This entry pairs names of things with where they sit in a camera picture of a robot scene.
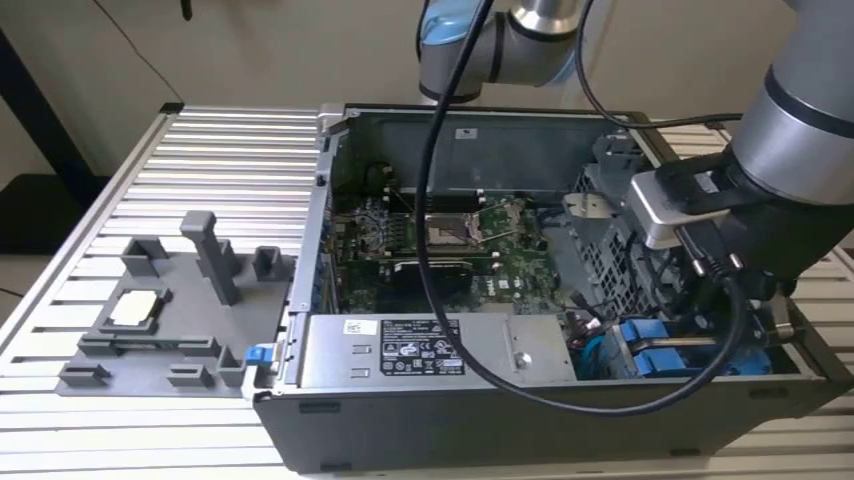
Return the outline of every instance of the blue latch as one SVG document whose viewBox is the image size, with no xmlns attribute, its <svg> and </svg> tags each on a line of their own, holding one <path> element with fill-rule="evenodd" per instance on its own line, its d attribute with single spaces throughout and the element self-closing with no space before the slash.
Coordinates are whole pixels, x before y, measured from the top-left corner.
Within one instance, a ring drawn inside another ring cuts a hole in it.
<svg viewBox="0 0 854 480">
<path fill-rule="evenodd" d="M 268 367 L 272 365 L 272 348 L 253 346 L 245 350 L 245 364 Z"/>
</svg>

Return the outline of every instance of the sheet metal panel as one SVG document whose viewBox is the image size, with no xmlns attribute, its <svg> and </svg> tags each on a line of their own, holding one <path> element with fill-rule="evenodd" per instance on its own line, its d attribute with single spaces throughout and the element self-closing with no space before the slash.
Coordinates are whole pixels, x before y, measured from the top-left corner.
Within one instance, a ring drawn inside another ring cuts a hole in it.
<svg viewBox="0 0 854 480">
<path fill-rule="evenodd" d="M 64 261 L 48 267 L 26 296 L 30 301 L 13 314 L 14 328 L 0 330 L 0 339 L 10 337 L 0 355 L 0 473 L 9 479 L 297 478 L 279 465 L 243 400 L 63 398 L 52 393 L 63 361 L 124 272 L 116 255 L 131 235 L 159 234 L 167 249 L 188 251 L 175 232 L 179 219 L 189 209 L 212 209 L 223 219 L 219 233 L 237 251 L 271 242 L 288 253 L 299 248 L 305 187 L 255 176 L 311 173 L 313 144 L 305 138 L 315 133 L 316 112 L 187 108 L 159 121 L 163 125 L 148 132 L 148 142 L 123 167 L 124 177 L 120 172 L 111 186 L 115 195 L 101 202 L 84 224 L 88 230 L 76 232 L 79 241 L 60 253 Z M 719 151 L 728 140 L 699 126 L 663 134 L 683 157 Z M 795 298 L 854 369 L 852 264 L 834 251 L 806 272 Z M 381 478 L 842 480 L 854 478 L 850 452 L 851 394 L 803 419 L 762 425 L 711 459 L 385 472 Z"/>
</svg>

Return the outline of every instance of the small white component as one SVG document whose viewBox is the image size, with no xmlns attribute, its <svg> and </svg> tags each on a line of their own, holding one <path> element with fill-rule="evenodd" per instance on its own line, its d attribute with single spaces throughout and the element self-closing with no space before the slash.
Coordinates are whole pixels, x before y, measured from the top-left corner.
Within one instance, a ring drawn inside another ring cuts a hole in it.
<svg viewBox="0 0 854 480">
<path fill-rule="evenodd" d="M 123 293 L 109 313 L 113 325 L 139 326 L 151 316 L 156 304 L 157 293 L 153 290 L 132 290 Z"/>
</svg>

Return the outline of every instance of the robotic arm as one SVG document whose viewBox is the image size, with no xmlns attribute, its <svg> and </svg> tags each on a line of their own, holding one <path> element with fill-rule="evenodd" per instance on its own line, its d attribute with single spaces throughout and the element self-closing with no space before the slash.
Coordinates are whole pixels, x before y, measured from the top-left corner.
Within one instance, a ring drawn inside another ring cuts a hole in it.
<svg viewBox="0 0 854 480">
<path fill-rule="evenodd" d="M 480 96 L 484 83 L 543 86 L 572 71 L 578 0 L 519 0 L 483 27 L 453 103 Z M 420 91 L 437 100 L 459 56 L 477 0 L 436 0 L 421 23 Z"/>
</svg>

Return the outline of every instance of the black cable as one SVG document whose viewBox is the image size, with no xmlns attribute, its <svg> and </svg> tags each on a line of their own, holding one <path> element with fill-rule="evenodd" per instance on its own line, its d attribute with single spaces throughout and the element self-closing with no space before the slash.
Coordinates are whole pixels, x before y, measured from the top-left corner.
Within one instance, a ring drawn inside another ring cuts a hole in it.
<svg viewBox="0 0 854 480">
<path fill-rule="evenodd" d="M 429 6 L 429 0 L 424 0 L 421 5 L 421 14 L 417 16 L 417 28 L 415 29 L 415 55 L 417 60 L 421 60 L 421 28 L 424 27 L 424 16 L 427 15 L 427 7 Z"/>
<path fill-rule="evenodd" d="M 12 295 L 13 297 L 24 298 L 24 294 L 22 293 L 17 293 L 16 291 L 9 290 L 8 288 L 0 287 L 0 292 L 5 293 L 6 295 Z"/>
<path fill-rule="evenodd" d="M 631 128 L 634 130 L 652 129 L 652 128 L 670 128 L 670 127 L 682 127 L 684 125 L 696 125 L 702 123 L 714 123 L 714 122 L 731 122 L 742 119 L 740 113 L 716 113 L 712 115 L 700 115 L 698 117 L 680 118 L 675 120 L 664 120 L 662 122 L 628 122 L 626 120 L 620 120 L 611 114 L 595 94 L 592 93 L 592 89 L 590 88 L 590 82 L 587 81 L 587 73 L 584 72 L 584 59 L 583 59 L 583 44 L 584 44 L 584 28 L 587 27 L 587 17 L 590 17 L 590 10 L 592 8 L 594 0 L 587 0 L 584 6 L 582 7 L 580 16 L 578 19 L 578 30 L 575 34 L 575 70 L 578 71 L 578 82 L 582 85 L 582 90 L 584 91 L 584 96 L 587 97 L 587 101 L 592 105 L 592 108 L 596 109 L 599 115 L 602 115 L 611 123 L 619 125 L 623 128 Z"/>
<path fill-rule="evenodd" d="M 708 382 L 711 382 L 715 375 L 735 353 L 739 341 L 742 339 L 744 325 L 747 323 L 748 311 L 744 292 L 732 276 L 722 275 L 716 277 L 730 295 L 730 303 L 732 309 L 732 322 L 730 324 L 730 329 L 723 341 L 720 351 L 712 358 L 706 368 L 700 371 L 700 373 L 695 377 L 692 377 L 683 385 L 680 385 L 679 388 L 676 388 L 672 392 L 670 392 L 660 398 L 639 405 L 631 405 L 628 407 L 618 408 L 599 408 L 562 403 L 555 400 L 550 400 L 548 398 L 534 395 L 532 393 L 514 385 L 511 382 L 500 378 L 498 375 L 495 375 L 495 373 L 492 373 L 490 369 L 487 369 L 473 357 L 473 355 L 463 345 L 459 336 L 452 334 L 451 322 L 448 321 L 448 317 L 441 306 L 441 298 L 439 296 L 439 292 L 436 291 L 436 284 L 429 269 L 425 219 L 427 183 L 429 180 L 429 170 L 436 149 L 436 140 L 439 138 L 439 132 L 441 131 L 441 123 L 444 121 L 444 117 L 447 116 L 451 97 L 456 91 L 456 87 L 463 76 L 463 71 L 465 69 L 465 65 L 468 64 L 471 52 L 473 50 L 475 42 L 477 41 L 477 36 L 480 34 L 480 30 L 483 29 L 483 25 L 490 14 L 492 3 L 492 0 L 481 0 L 477 6 L 473 20 L 468 27 L 468 32 L 465 33 L 465 39 L 463 40 L 456 64 L 453 65 L 453 70 L 451 72 L 451 78 L 447 83 L 447 88 L 444 89 L 444 92 L 441 93 L 441 96 L 439 98 L 439 102 L 436 103 L 436 110 L 433 112 L 432 120 L 429 123 L 429 130 L 427 133 L 427 140 L 424 142 L 424 150 L 421 154 L 421 163 L 417 175 L 417 186 L 415 189 L 415 247 L 417 252 L 417 266 L 421 275 L 421 282 L 424 284 L 424 294 L 429 302 L 429 307 L 432 308 L 433 314 L 436 315 L 436 321 L 441 328 L 441 332 L 447 337 L 453 349 L 456 350 L 456 353 L 459 354 L 461 360 L 465 362 L 468 368 L 471 368 L 471 370 L 480 376 L 480 378 L 483 378 L 498 389 L 540 405 L 558 408 L 574 413 L 583 413 L 606 417 L 623 417 L 628 415 L 651 413 L 660 410 L 662 408 L 666 408 L 679 400 L 692 395 L 696 390 L 699 390 Z"/>
<path fill-rule="evenodd" d="M 155 68 L 155 66 L 151 64 L 151 62 L 148 61 L 148 59 L 145 58 L 143 53 L 139 51 L 139 48 L 136 48 L 136 44 L 133 43 L 133 40 L 131 40 L 131 37 L 128 36 L 128 34 L 125 33 L 124 29 L 121 28 L 121 25 L 119 25 L 119 22 L 116 22 L 116 19 L 112 17 L 109 12 L 104 8 L 104 5 L 101 5 L 101 2 L 99 0 L 92 0 L 92 3 L 97 6 L 100 11 L 104 12 L 104 15 L 107 16 L 107 18 L 112 22 L 113 26 L 116 27 L 116 30 L 119 30 L 119 33 L 121 34 L 121 36 L 127 40 L 128 45 L 131 45 L 131 48 L 133 49 L 133 53 L 136 54 L 139 59 L 145 63 L 145 65 L 148 65 L 148 68 L 151 69 L 152 72 L 155 72 L 155 75 L 157 75 L 157 77 L 160 77 L 160 80 L 163 80 L 163 83 L 165 84 L 168 89 L 172 90 L 172 93 L 175 94 L 175 97 L 177 98 L 177 101 L 184 103 L 184 98 L 180 96 L 180 94 L 177 93 L 177 90 L 175 90 L 175 87 L 172 86 L 169 81 L 165 79 L 165 77 L 160 73 L 160 70 L 157 70 Z"/>
</svg>

